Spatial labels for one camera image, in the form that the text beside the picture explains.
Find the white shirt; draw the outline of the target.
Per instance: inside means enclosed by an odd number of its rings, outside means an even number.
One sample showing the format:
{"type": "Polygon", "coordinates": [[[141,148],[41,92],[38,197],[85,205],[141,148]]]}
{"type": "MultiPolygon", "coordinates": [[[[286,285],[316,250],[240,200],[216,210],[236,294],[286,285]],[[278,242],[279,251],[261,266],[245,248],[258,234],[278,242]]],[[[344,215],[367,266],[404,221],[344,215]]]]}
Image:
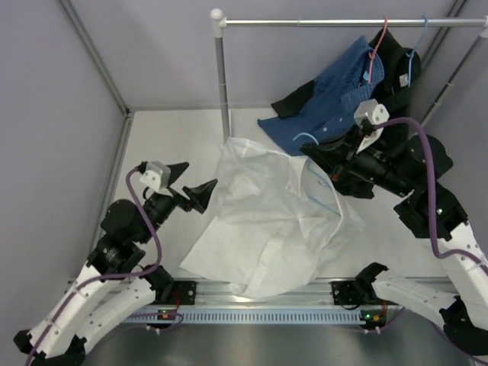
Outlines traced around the white shirt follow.
{"type": "Polygon", "coordinates": [[[202,278],[288,290],[305,285],[356,239],[364,221],[338,196],[344,217],[294,217],[285,185],[288,154],[231,138],[215,171],[210,222],[181,267],[202,278]]]}

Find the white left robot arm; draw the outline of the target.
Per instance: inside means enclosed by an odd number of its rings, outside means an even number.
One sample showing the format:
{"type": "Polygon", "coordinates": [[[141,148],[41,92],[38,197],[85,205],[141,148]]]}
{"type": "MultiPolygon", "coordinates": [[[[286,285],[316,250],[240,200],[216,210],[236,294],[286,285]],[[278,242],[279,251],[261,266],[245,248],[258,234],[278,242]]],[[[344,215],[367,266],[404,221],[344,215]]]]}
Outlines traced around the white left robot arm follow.
{"type": "Polygon", "coordinates": [[[172,185],[188,166],[141,162],[127,173],[131,198],[109,206],[100,224],[104,235],[72,286],[40,323],[14,337],[27,365],[81,365],[136,310],[173,297],[174,279],[162,266],[157,231],[177,208],[203,214],[217,185],[212,179],[177,192],[172,185]]]}

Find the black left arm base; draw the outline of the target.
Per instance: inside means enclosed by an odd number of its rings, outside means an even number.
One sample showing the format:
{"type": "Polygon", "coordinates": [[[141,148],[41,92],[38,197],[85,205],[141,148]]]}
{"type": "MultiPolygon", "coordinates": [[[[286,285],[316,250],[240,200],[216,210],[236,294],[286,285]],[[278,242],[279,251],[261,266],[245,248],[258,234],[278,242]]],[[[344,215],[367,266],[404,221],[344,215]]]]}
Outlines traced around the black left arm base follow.
{"type": "Polygon", "coordinates": [[[195,304],[196,293],[196,281],[174,281],[170,287],[156,294],[153,304],[192,306],[195,304]]]}

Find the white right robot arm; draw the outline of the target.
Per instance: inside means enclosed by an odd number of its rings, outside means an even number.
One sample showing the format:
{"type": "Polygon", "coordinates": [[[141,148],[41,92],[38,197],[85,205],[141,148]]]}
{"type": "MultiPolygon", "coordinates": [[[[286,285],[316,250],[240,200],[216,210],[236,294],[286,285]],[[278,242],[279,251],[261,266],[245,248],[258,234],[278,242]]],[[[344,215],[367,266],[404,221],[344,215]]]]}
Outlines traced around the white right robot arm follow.
{"type": "Polygon", "coordinates": [[[477,244],[459,200],[438,183],[453,162],[434,137],[418,134],[400,151],[361,149],[366,136],[352,130],[335,141],[307,143],[301,152],[331,178],[335,188],[360,197],[352,185],[363,182],[402,198],[394,207],[400,222],[417,239],[430,242],[455,293],[440,292],[373,262],[351,282],[361,303],[399,304],[436,325],[469,356],[487,355],[487,258],[477,244]]]}

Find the light blue hanger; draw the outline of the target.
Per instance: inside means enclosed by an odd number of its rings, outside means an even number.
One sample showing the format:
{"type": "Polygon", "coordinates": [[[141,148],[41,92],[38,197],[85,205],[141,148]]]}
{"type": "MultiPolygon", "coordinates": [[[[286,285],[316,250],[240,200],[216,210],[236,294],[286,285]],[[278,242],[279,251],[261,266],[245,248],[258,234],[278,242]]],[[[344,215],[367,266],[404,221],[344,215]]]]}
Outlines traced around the light blue hanger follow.
{"type": "Polygon", "coordinates": [[[288,156],[285,185],[288,210],[294,217],[344,217],[343,204],[327,174],[309,157],[288,156]]]}

